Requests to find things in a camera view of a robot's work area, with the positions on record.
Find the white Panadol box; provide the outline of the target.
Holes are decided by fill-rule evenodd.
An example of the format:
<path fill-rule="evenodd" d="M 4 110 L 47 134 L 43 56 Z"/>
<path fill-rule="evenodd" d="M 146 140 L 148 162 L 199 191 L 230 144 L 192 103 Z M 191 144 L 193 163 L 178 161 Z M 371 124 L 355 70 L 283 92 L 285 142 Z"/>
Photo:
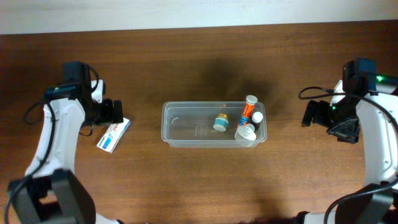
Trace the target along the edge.
<path fill-rule="evenodd" d="M 127 118 L 123 118 L 122 123 L 110 124 L 104 135 L 100 138 L 96 147 L 112 153 L 116 148 L 119 140 L 129 127 L 131 121 Z"/>

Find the gold lid balm jar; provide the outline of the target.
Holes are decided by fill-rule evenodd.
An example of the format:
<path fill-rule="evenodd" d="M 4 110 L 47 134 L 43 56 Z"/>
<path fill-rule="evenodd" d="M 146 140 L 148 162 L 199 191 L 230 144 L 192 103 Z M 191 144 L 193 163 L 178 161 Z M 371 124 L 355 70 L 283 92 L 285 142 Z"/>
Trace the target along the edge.
<path fill-rule="evenodd" d="M 228 128 L 228 124 L 228 115 L 224 113 L 219 113 L 215 118 L 213 129 L 216 131 L 225 132 Z"/>

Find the white calamine lotion bottle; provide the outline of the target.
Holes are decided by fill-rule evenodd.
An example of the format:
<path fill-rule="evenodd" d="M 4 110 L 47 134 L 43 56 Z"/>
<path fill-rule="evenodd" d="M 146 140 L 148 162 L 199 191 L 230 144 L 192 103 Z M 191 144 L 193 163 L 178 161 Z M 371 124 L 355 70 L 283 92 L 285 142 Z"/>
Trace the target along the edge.
<path fill-rule="evenodd" d="M 234 138 L 242 147 L 254 147 L 257 138 L 254 131 L 255 127 L 252 124 L 239 126 L 235 132 Z"/>

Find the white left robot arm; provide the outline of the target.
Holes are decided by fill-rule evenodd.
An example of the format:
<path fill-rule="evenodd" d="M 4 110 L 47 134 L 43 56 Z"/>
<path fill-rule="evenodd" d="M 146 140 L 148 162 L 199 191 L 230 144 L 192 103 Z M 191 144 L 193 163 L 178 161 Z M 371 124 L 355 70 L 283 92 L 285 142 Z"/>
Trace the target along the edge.
<path fill-rule="evenodd" d="M 113 223 L 99 213 L 75 176 L 75 153 L 81 128 L 107 126 L 97 146 L 113 152 L 130 121 L 119 100 L 104 99 L 106 85 L 83 62 L 63 64 L 63 80 L 46 89 L 43 129 L 35 156 L 20 180 L 8 186 L 4 221 L 13 208 L 21 223 Z"/>

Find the orange glue stick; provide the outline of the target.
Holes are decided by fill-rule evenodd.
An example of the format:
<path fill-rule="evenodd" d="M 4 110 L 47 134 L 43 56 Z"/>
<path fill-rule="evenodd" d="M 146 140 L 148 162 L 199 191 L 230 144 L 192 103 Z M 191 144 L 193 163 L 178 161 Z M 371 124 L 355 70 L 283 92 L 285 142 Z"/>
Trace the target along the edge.
<path fill-rule="evenodd" d="M 258 99 L 254 95 L 248 95 L 246 97 L 246 102 L 245 102 L 245 105 L 243 107 L 243 112 L 241 113 L 241 116 L 240 116 L 240 119 L 238 122 L 238 127 L 245 126 L 248 124 L 257 101 L 258 101 Z"/>

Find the dark bottle white cap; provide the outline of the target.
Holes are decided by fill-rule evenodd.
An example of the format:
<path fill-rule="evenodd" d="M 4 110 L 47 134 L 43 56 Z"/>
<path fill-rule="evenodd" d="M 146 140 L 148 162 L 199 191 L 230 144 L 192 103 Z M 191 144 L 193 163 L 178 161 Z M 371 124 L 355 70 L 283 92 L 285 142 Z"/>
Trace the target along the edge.
<path fill-rule="evenodd" d="M 260 127 L 260 124 L 263 120 L 264 116 L 261 112 L 254 112 L 251 116 L 250 123 L 254 126 L 254 131 L 257 131 Z"/>

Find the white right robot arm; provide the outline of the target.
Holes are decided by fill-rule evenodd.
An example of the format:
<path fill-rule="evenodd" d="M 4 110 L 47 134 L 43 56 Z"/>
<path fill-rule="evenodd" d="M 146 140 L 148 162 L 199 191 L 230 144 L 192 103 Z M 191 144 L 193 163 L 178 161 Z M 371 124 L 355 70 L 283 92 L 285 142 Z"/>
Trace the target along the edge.
<path fill-rule="evenodd" d="M 364 187 L 335 200 L 325 212 L 300 212 L 296 223 L 397 223 L 397 77 L 357 58 L 324 94 L 308 96 L 302 126 L 319 124 L 339 142 L 363 138 Z"/>

